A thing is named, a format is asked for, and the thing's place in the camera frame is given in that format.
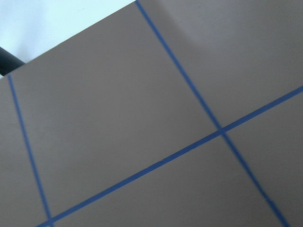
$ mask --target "blue stripe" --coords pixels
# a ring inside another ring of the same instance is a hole
[[[158,29],[154,25],[154,23],[150,19],[150,17],[145,12],[145,10],[142,7],[142,5],[140,4],[140,2],[138,0],[136,0],[135,3],[137,5],[138,9],[140,10],[140,12],[142,13],[143,17],[145,18],[146,22],[149,24],[149,26],[151,27],[151,29],[153,30],[153,32],[155,33],[155,35],[159,39],[160,43],[162,44],[162,46],[166,50],[167,54],[170,56],[171,60],[176,65],[176,67],[179,70],[180,74],[183,76],[184,80],[187,82],[188,86],[191,88],[191,90],[195,94],[195,96],[198,99],[198,101],[200,102],[201,106],[206,111],[206,113],[209,116],[209,118],[211,119],[211,121],[216,126],[216,128],[221,132],[221,134],[222,134],[225,142],[227,143],[227,145],[229,146],[229,148],[232,150],[233,154],[235,155],[235,157],[237,158],[237,160],[240,162],[240,164],[244,168],[245,172],[248,174],[248,176],[250,177],[250,179],[253,181],[253,183],[255,184],[255,186],[257,187],[257,189],[259,190],[259,192],[261,193],[261,195],[265,199],[265,201],[268,203],[268,205],[270,206],[270,208],[272,209],[272,211],[275,213],[276,217],[280,220],[281,224],[284,227],[289,227],[289,224],[287,223],[285,217],[283,216],[283,214],[281,213],[281,211],[278,209],[278,207],[273,203],[273,201],[269,198],[269,196],[265,193],[264,189],[262,188],[262,186],[258,182],[257,178],[253,174],[252,170],[250,169],[250,167],[248,166],[247,162],[244,160],[243,156],[240,154],[240,152],[238,151],[238,149],[236,148],[236,146],[234,145],[234,143],[232,142],[232,140],[222,130],[222,127],[221,127],[219,121],[216,119],[215,115],[212,113],[212,111],[210,110],[209,106],[206,104],[205,100],[202,98],[202,96],[198,92],[198,90],[195,87],[194,83],[191,81],[191,79],[189,78],[189,76],[187,75],[187,73],[185,72],[185,70],[183,69],[182,65],[180,64],[180,62],[176,58],[175,54],[170,49],[170,47],[168,46],[168,44],[166,43],[166,41],[164,40],[164,38],[162,37],[162,35],[158,31]]]
[[[252,118],[254,118],[254,117],[262,114],[263,112],[265,112],[265,111],[267,111],[267,110],[269,110],[269,109],[271,109],[271,108],[273,108],[273,107],[275,107],[275,106],[277,106],[277,105],[285,102],[286,100],[288,100],[288,99],[290,99],[290,98],[292,98],[292,97],[300,94],[301,92],[303,92],[303,86],[297,88],[294,91],[291,91],[290,93],[288,93],[288,94],[286,94],[286,95],[278,98],[277,100],[275,100],[275,101],[273,101],[273,102],[271,102],[271,103],[269,103],[269,104],[267,104],[267,105],[259,108],[258,110],[255,110],[254,112],[252,112],[252,113],[250,113],[250,114],[248,114],[248,115],[246,115],[246,116],[244,116],[244,117],[236,120],[235,122],[233,122],[233,123],[225,126],[224,128],[222,128],[222,131],[228,132],[229,130],[232,130],[232,129],[236,128],[237,126],[239,126],[239,125],[241,125],[241,124],[249,121],[250,119],[252,119]],[[151,165],[151,166],[143,169],[142,171],[140,171],[140,172],[138,172],[138,173],[136,173],[136,174],[134,174],[134,175],[132,175],[132,176],[124,179],[123,181],[121,181],[121,182],[119,182],[119,183],[117,183],[117,184],[115,184],[115,185],[113,185],[113,186],[105,189],[104,191],[102,191],[102,192],[100,192],[100,193],[98,193],[98,194],[90,197],[89,199],[87,199],[87,200],[79,203],[78,205],[75,205],[74,207],[69,208],[68,210],[62,212],[61,214],[53,217],[53,222],[56,222],[56,221],[58,221],[58,220],[60,220],[60,219],[62,219],[64,217],[66,217],[66,216],[68,216],[68,215],[70,215],[70,214],[72,214],[72,213],[80,210],[81,208],[83,208],[83,207],[85,207],[85,206],[93,203],[94,201],[96,201],[98,199],[101,199],[102,197],[110,194],[111,192],[114,192],[115,190],[123,187],[124,185],[126,185],[126,184],[128,184],[128,183],[130,183],[130,182],[132,182],[132,181],[134,181],[136,179],[138,179],[141,176],[144,176],[145,174],[147,174],[147,173],[149,173],[149,172],[151,172],[151,171],[159,168],[160,166],[162,166],[162,165],[164,165],[164,164],[166,164],[166,163],[168,163],[168,162],[170,162],[170,161],[172,161],[172,160],[174,160],[174,159],[182,156],[183,154],[186,154],[187,152],[189,152],[189,151],[191,151],[191,150],[193,150],[193,149],[195,149],[195,148],[197,148],[197,147],[199,147],[199,146],[207,143],[208,141],[210,141],[210,140],[212,140],[214,138],[217,138],[220,135],[221,135],[221,131],[215,131],[215,132],[213,132],[212,134],[210,134],[210,135],[208,135],[208,136],[206,136],[206,137],[198,140],[197,142],[195,142],[195,143],[187,146],[186,148],[183,148],[182,150],[177,151],[176,153],[174,153],[174,154],[166,157],[162,161],[157,162],[157,163],[155,163],[155,164],[153,164],[153,165]],[[44,222],[44,223],[41,223],[40,225],[38,225],[37,227],[45,227],[45,226],[47,226],[47,224],[48,224],[47,222]]]
[[[9,87],[10,87],[10,90],[11,90],[11,94],[13,96],[15,109],[16,109],[16,112],[17,112],[17,115],[18,115],[21,131],[22,131],[22,135],[23,135],[23,140],[24,140],[24,143],[25,143],[25,146],[26,146],[26,149],[27,149],[27,154],[28,154],[28,157],[29,157],[29,161],[30,161],[32,171],[33,171],[34,176],[35,176],[36,184],[38,186],[38,190],[39,190],[40,197],[41,197],[41,200],[42,200],[42,203],[43,203],[45,214],[46,214],[46,217],[48,219],[48,221],[46,222],[47,223],[46,226],[50,225],[51,227],[53,227],[52,216],[51,216],[48,204],[47,204],[45,193],[44,193],[44,190],[43,190],[43,187],[42,187],[42,184],[41,184],[41,180],[40,180],[38,170],[37,170],[37,167],[36,167],[36,164],[35,164],[32,149],[31,149],[29,139],[28,139],[28,136],[27,136],[27,131],[26,131],[24,121],[23,121],[23,118],[22,118],[22,113],[21,113],[19,102],[18,102],[18,99],[17,99],[17,94],[16,94],[16,91],[15,91],[13,79],[10,75],[8,75],[7,77],[8,77],[8,80],[9,80]]]

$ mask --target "black pole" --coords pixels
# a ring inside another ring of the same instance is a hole
[[[0,47],[0,74],[5,76],[25,63]]]

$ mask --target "gray floor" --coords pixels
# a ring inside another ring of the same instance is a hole
[[[300,1],[140,2],[222,126],[303,85]],[[54,226],[283,226],[223,137],[81,205],[217,131],[136,3],[10,78]],[[0,219],[34,227],[45,203],[10,85],[0,80]],[[293,227],[303,221],[302,103],[300,93],[227,132]]]

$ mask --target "blue grid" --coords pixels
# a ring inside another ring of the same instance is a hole
[[[30,142],[29,142],[29,138],[27,136],[27,131],[24,125],[24,121],[22,118],[22,113],[19,107],[19,103],[18,103],[18,98],[17,98],[17,94],[14,88],[14,84],[13,84],[13,79],[10,75],[8,75],[8,80],[9,80],[9,86],[10,86],[10,90],[12,93],[12,97],[13,97],[13,101],[15,104],[15,109],[18,115],[18,120],[19,120],[19,124],[21,127],[21,131],[22,131],[22,135],[23,135],[23,139],[24,139],[24,143],[26,145],[27,148],[27,153],[28,153],[28,157],[30,160],[30,164],[32,167],[32,171],[34,173],[34,177],[36,180],[36,184],[39,190],[39,194],[42,200],[42,204],[44,207],[44,211],[45,211],[45,215],[47,217],[47,221],[41,223],[40,225],[38,225],[37,227],[46,227],[46,226],[54,226],[54,222],[82,209],[83,207],[93,203],[94,201],[114,192],[115,190],[127,185],[128,183],[144,176],[145,174],[161,167],[162,165],[180,157],[183,154],[188,153],[189,151],[207,143],[210,140],[213,140],[219,136],[222,136],[224,141],[226,142],[226,144],[229,146],[229,148],[231,149],[232,153],[235,155],[235,157],[237,158],[237,160],[240,162],[240,164],[242,165],[243,169],[245,170],[245,172],[247,173],[247,175],[249,176],[249,178],[252,180],[252,182],[255,184],[256,188],[258,189],[258,191],[260,192],[260,194],[262,195],[262,197],[264,198],[264,200],[267,202],[267,204],[269,205],[269,207],[272,209],[273,213],[276,215],[276,217],[279,219],[280,223],[282,226],[284,227],[289,227],[290,225],[288,224],[286,218],[283,216],[283,214],[281,213],[281,211],[279,210],[279,208],[277,207],[277,205],[270,199],[270,197],[267,195],[267,193],[264,191],[264,189],[262,188],[262,186],[260,185],[260,183],[258,182],[258,180],[256,179],[256,177],[254,176],[253,172],[251,171],[250,167],[248,166],[247,162],[244,160],[243,156],[241,155],[241,153],[238,151],[238,149],[236,148],[236,146],[234,145],[234,143],[232,142],[232,140],[227,136],[227,132],[234,129],[235,127],[238,127],[239,125],[249,121],[250,119],[266,112],[267,110],[270,110],[271,108],[287,101],[288,99],[300,94],[303,92],[303,86],[289,92],[288,94],[285,94],[284,96],[274,100],[273,102],[251,112],[250,114],[241,117],[240,119],[228,124],[225,127],[222,127],[220,125],[220,123],[218,122],[217,118],[215,117],[215,115],[212,113],[211,109],[208,107],[206,101],[202,98],[202,96],[200,95],[199,91],[197,90],[197,88],[195,87],[194,83],[191,81],[190,77],[187,75],[187,73],[185,72],[185,70],[183,69],[182,65],[180,64],[180,62],[178,61],[178,59],[176,58],[176,56],[174,55],[174,53],[172,52],[172,50],[170,49],[170,47],[168,46],[168,44],[165,42],[164,38],[162,37],[162,35],[159,33],[158,29],[156,28],[156,26],[153,24],[153,22],[151,21],[151,19],[149,18],[148,14],[146,13],[146,11],[144,10],[144,8],[142,7],[142,5],[140,4],[140,2],[138,0],[135,1],[135,4],[137,5],[138,9],[140,10],[140,12],[142,13],[143,17],[145,18],[145,20],[147,21],[147,23],[149,24],[149,26],[151,27],[151,29],[153,30],[153,32],[155,33],[155,35],[157,36],[157,38],[159,39],[159,41],[161,42],[162,46],[164,47],[164,49],[166,50],[167,54],[170,56],[171,60],[174,62],[175,66],[177,67],[177,69],[179,70],[180,74],[183,76],[184,80],[186,81],[186,83],[188,84],[188,86],[191,88],[192,92],[194,93],[194,95],[196,96],[196,98],[198,99],[198,101],[200,102],[201,106],[203,107],[203,109],[206,111],[207,115],[209,116],[209,118],[211,119],[211,121],[213,122],[213,124],[216,126],[217,131],[209,134],[208,136],[194,142],[193,144],[177,151],[176,153],[164,158],[163,160],[139,171],[138,173],[116,183],[115,185],[105,189],[104,191],[88,198],[87,200],[67,209],[66,211],[58,214],[57,216],[52,217],[51,213],[50,213],[50,209],[47,203],[47,199],[43,190],[43,186],[38,174],[38,170],[35,164],[35,160],[32,154],[32,150],[31,150],[31,146],[30,146]]]

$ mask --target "gray surface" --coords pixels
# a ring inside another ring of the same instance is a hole
[[[54,215],[215,131],[134,4],[13,79]]]
[[[303,222],[303,94],[229,135],[291,226]]]
[[[0,226],[45,221],[7,78],[0,81]]]
[[[279,223],[215,139],[58,221],[57,227],[276,227]]]
[[[303,84],[303,1],[140,2],[222,125]]]

